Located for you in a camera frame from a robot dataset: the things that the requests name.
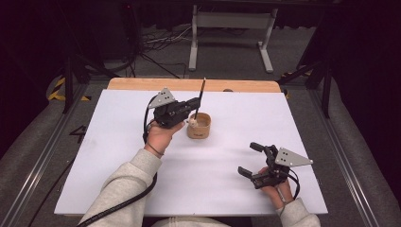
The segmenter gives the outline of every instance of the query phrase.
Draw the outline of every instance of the sleeve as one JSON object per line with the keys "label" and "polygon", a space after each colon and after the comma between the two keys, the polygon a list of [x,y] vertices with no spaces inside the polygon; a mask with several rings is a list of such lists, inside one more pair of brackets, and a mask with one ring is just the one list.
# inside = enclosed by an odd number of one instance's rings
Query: sleeve
{"label": "sleeve", "polygon": [[[103,184],[102,190],[80,222],[127,201],[149,187],[162,161],[140,149]],[[147,197],[94,222],[91,226],[142,226]]]}
{"label": "sleeve", "polygon": [[306,210],[301,198],[292,201],[276,212],[278,215],[281,214],[280,219],[283,227],[321,226],[319,218]]}

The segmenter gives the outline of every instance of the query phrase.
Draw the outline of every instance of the small brown container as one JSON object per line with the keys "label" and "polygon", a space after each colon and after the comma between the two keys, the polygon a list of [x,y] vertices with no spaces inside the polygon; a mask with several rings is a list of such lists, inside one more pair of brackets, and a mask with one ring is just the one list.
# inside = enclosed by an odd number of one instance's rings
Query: small brown container
{"label": "small brown container", "polygon": [[195,114],[192,114],[189,117],[188,128],[186,128],[188,137],[191,139],[206,139],[209,136],[212,118],[207,113],[198,113],[196,124],[191,124],[194,116]]}

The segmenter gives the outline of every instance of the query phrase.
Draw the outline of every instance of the yellow and black tape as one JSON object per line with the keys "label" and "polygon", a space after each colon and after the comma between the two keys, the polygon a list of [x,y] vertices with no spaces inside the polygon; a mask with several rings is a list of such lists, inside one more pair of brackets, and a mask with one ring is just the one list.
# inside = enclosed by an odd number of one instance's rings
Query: yellow and black tape
{"label": "yellow and black tape", "polygon": [[[57,81],[56,86],[53,88],[53,91],[51,92],[50,96],[47,98],[48,100],[60,100],[60,101],[65,101],[65,96],[59,95],[59,90],[62,87],[62,85],[65,83],[65,76],[62,75],[60,79]],[[83,96],[81,101],[90,101],[92,100],[91,96]]]}

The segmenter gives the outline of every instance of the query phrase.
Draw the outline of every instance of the hand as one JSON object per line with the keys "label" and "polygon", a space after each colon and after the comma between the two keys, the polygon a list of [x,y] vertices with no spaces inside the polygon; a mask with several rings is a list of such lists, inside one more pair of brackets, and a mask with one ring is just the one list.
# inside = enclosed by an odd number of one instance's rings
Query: hand
{"label": "hand", "polygon": [[153,121],[150,125],[148,142],[145,144],[144,149],[161,158],[170,144],[173,134],[182,129],[185,123],[179,123],[171,129],[160,128],[156,121]]}
{"label": "hand", "polygon": [[[267,170],[268,170],[268,168],[264,167],[264,168],[259,170],[259,173],[263,173],[263,172],[265,172]],[[286,203],[294,201],[294,199],[292,198],[291,188],[289,186],[288,180],[286,180],[283,183],[280,183],[280,184],[276,185],[275,187],[273,187],[273,186],[262,187],[261,190],[266,195],[269,196],[269,198],[271,199],[271,202],[273,203],[273,205],[274,205],[274,207],[276,209],[282,208],[284,206],[284,201]],[[278,190],[280,190],[284,201],[282,200],[281,195],[278,192]]]}

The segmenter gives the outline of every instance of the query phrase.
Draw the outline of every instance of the gray sweatshirt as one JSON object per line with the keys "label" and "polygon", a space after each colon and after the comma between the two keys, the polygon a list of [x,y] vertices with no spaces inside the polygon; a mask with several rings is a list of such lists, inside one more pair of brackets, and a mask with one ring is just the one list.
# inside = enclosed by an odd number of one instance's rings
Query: gray sweatshirt
{"label": "gray sweatshirt", "polygon": [[[162,161],[145,149],[139,149],[135,157],[123,164],[103,184],[102,190],[80,222],[102,211],[127,201],[149,187],[153,176]],[[147,197],[128,205],[90,226],[142,226]],[[283,226],[320,226],[317,216],[309,214],[301,199],[286,205],[284,211],[279,209]],[[227,226],[211,218],[167,218],[153,225],[154,227],[218,227]]]}

